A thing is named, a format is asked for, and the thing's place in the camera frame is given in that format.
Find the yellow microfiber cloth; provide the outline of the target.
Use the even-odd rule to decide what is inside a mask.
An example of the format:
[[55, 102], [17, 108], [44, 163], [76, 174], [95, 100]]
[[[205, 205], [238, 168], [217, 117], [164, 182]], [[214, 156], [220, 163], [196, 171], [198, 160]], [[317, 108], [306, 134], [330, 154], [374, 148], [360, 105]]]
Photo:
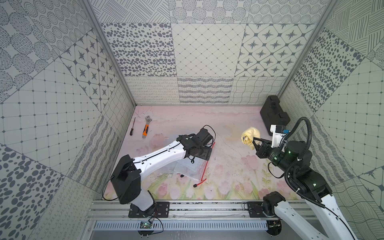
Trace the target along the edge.
[[241, 140], [244, 145], [247, 145], [252, 150], [254, 150], [254, 140], [259, 139], [260, 137], [260, 131], [254, 127], [250, 127], [242, 133]]

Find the clear mesh bag red zipper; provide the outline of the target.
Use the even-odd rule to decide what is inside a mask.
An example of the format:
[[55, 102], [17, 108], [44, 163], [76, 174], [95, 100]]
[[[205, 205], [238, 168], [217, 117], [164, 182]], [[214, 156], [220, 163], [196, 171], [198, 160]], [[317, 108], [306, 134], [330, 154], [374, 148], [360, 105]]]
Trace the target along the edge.
[[168, 163], [164, 167], [160, 168], [159, 171], [163, 174], [178, 174], [181, 178], [188, 177], [195, 180], [197, 183], [194, 184], [194, 188], [196, 188], [207, 179], [204, 177], [207, 165], [208, 160], [190, 157], [189, 159], [185, 158]]

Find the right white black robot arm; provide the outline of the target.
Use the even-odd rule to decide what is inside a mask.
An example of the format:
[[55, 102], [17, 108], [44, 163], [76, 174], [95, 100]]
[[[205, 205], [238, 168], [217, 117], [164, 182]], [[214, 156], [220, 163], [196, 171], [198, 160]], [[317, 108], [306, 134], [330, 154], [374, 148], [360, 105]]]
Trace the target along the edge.
[[267, 159], [282, 170], [280, 176], [287, 186], [305, 200], [325, 230], [322, 234], [302, 217], [278, 192], [263, 197], [262, 212], [267, 217], [277, 217], [285, 222], [302, 239], [306, 240], [355, 240], [357, 236], [342, 214], [332, 189], [326, 179], [311, 169], [312, 124], [301, 117], [289, 131], [284, 126], [272, 125], [273, 139], [260, 137], [256, 128], [243, 133], [242, 141], [256, 151], [260, 159]]

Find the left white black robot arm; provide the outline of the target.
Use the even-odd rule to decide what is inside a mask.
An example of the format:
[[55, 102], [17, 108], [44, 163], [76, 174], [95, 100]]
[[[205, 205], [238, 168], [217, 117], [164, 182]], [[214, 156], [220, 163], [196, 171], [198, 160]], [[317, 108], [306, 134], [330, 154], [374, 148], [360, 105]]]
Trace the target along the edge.
[[142, 180], [160, 168], [173, 162], [195, 158], [208, 161], [212, 153], [216, 135], [211, 135], [204, 127], [196, 134], [179, 135], [169, 145], [150, 154], [131, 158], [125, 155], [120, 158], [110, 181], [122, 205], [131, 204], [145, 217], [152, 216], [157, 204], [152, 194], [143, 190]]

